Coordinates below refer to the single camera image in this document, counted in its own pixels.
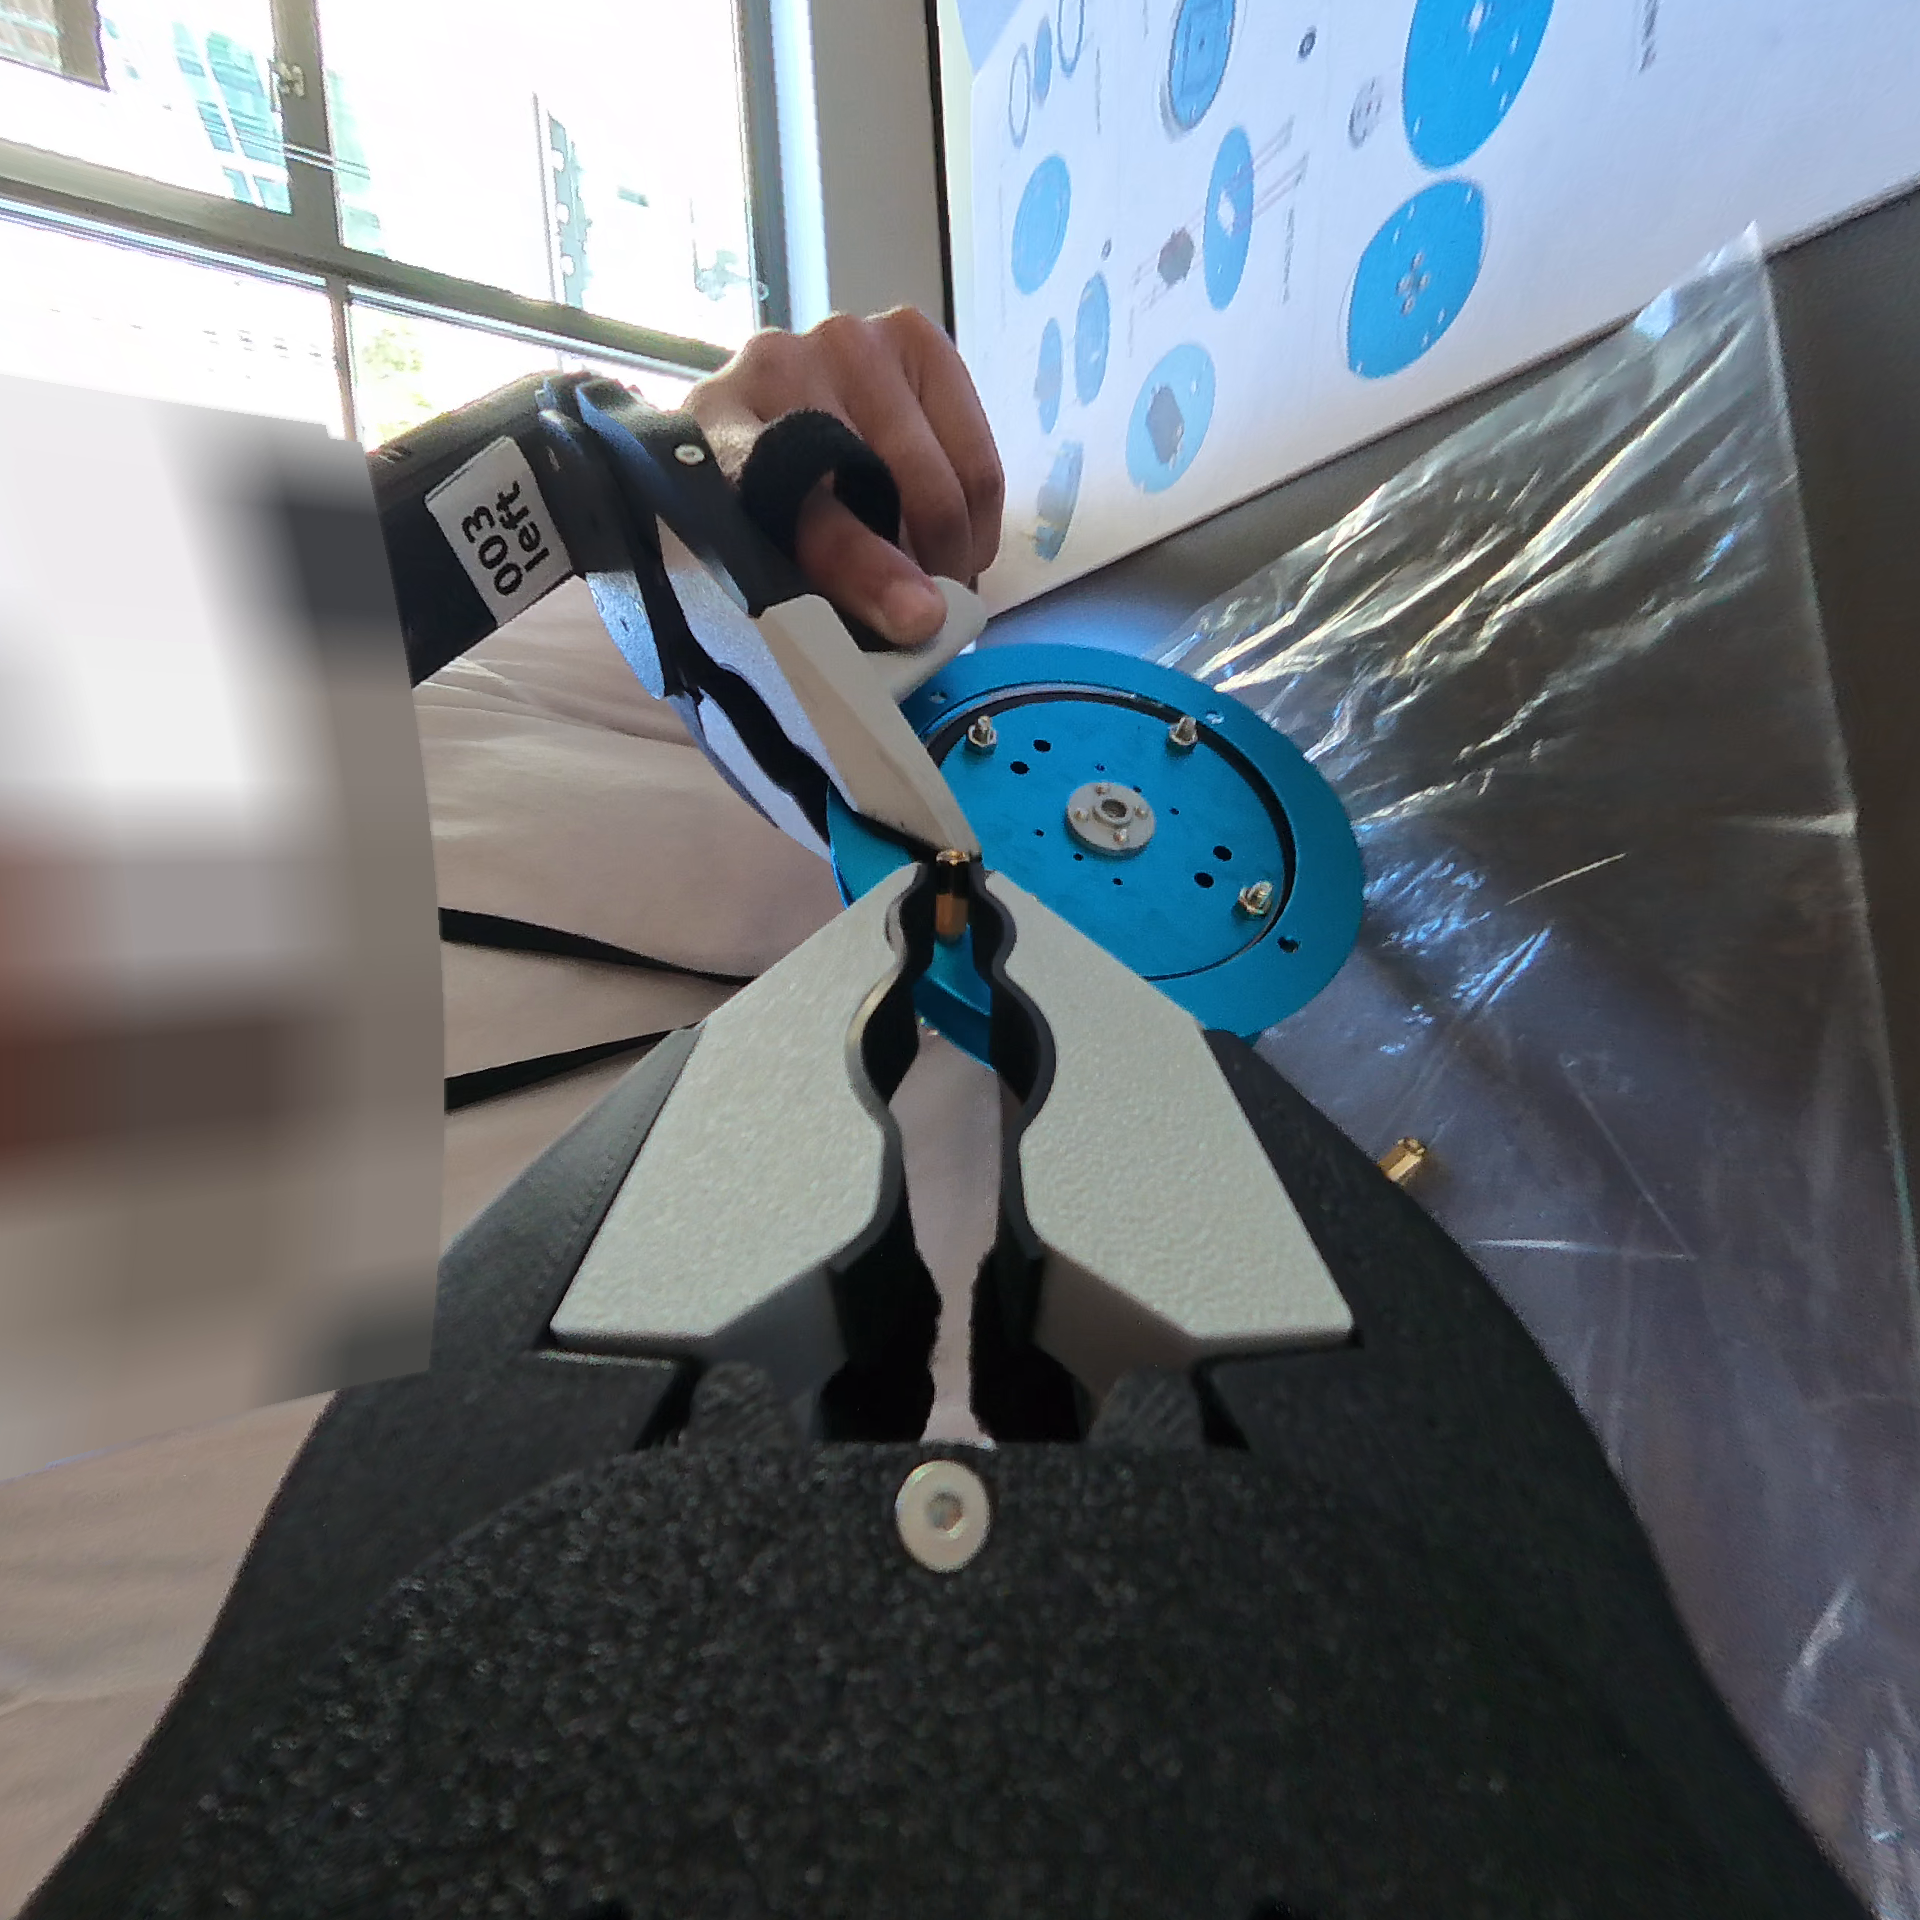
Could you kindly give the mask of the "office window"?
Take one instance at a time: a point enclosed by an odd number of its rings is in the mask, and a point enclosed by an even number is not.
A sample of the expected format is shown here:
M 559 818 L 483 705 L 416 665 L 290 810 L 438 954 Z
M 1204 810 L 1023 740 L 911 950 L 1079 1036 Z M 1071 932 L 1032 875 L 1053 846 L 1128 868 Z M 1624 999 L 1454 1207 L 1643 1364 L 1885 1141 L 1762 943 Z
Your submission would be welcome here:
M 944 317 L 930 4 L 5 2 L 5 371 L 380 444 Z

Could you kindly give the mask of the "person's left hand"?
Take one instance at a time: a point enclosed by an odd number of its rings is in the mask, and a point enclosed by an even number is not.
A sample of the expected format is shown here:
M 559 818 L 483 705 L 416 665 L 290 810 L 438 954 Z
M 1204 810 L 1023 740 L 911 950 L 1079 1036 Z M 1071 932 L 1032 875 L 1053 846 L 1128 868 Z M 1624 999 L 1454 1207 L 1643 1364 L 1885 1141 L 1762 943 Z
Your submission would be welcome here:
M 797 515 L 797 564 L 844 617 L 895 647 L 944 623 L 938 579 L 975 585 L 1002 540 L 1004 478 L 974 380 L 944 330 L 914 307 L 765 330 L 686 396 L 730 476 L 771 423 L 840 419 L 890 466 L 903 506 L 891 535 L 867 527 L 820 479 Z

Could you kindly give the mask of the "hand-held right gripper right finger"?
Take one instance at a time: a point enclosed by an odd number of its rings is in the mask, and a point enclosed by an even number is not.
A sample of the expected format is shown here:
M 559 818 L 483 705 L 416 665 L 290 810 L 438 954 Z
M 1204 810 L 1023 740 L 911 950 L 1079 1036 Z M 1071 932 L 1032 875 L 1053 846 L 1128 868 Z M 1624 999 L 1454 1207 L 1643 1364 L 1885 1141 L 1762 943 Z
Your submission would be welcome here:
M 1133 1369 L 1350 1339 L 1203 1026 L 1008 877 L 975 884 L 971 931 L 1010 1098 L 971 1319 L 982 1428 L 1071 1439 Z

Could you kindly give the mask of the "printed assembly guide sheet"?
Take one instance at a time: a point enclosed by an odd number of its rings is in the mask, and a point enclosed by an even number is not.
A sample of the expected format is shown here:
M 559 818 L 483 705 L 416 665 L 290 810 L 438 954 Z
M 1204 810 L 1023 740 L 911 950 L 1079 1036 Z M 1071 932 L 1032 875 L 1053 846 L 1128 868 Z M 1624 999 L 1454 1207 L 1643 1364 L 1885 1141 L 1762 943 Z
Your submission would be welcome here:
M 944 7 L 1002 605 L 1909 185 L 1917 4 Z

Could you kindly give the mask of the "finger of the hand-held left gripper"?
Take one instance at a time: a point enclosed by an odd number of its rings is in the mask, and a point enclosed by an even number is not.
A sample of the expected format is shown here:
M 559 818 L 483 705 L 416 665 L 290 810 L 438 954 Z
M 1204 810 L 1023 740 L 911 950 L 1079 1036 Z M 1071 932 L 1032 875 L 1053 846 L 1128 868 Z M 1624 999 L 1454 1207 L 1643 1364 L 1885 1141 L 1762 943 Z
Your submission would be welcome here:
M 975 833 L 944 774 L 858 649 L 840 617 L 816 594 L 757 614 L 757 630 L 796 692 L 854 814 L 935 853 L 979 859 Z
M 828 857 L 830 805 L 852 806 L 832 782 L 824 748 L 757 630 L 762 611 L 816 594 L 799 567 L 794 559 L 631 559 L 592 569 L 586 579 L 618 652 L 654 697 L 678 710 L 720 777 L 771 825 Z M 887 641 L 861 647 L 844 627 L 854 647 L 872 657 L 898 705 L 928 679 L 928 647 L 918 653 Z M 930 859 L 930 850 L 895 829 L 867 825 L 911 857 Z

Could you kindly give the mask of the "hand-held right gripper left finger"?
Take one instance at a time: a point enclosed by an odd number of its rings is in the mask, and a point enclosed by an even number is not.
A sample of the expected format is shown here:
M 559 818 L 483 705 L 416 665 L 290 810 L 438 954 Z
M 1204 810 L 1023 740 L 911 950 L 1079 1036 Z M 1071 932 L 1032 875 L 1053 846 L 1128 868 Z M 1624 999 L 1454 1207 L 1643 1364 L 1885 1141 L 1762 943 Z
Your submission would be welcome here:
M 559 1349 L 744 1361 L 828 1438 L 922 1438 L 941 1307 L 890 1098 L 930 927 L 903 865 L 702 1025 L 552 1313 Z

